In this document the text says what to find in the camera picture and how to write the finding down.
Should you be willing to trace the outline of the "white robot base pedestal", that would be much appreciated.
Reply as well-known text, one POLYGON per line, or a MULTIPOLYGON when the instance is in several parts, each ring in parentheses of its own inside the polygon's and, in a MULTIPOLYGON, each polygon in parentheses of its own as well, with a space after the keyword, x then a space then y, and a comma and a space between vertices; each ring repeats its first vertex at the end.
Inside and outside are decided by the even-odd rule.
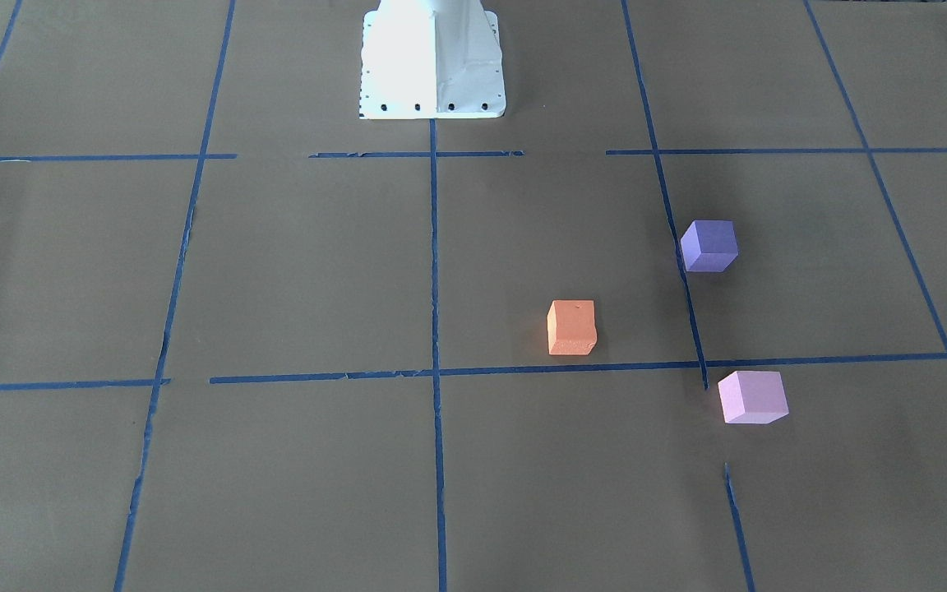
POLYGON ((362 33, 361 119, 506 112, 499 19, 481 1, 381 1, 364 15, 362 33))

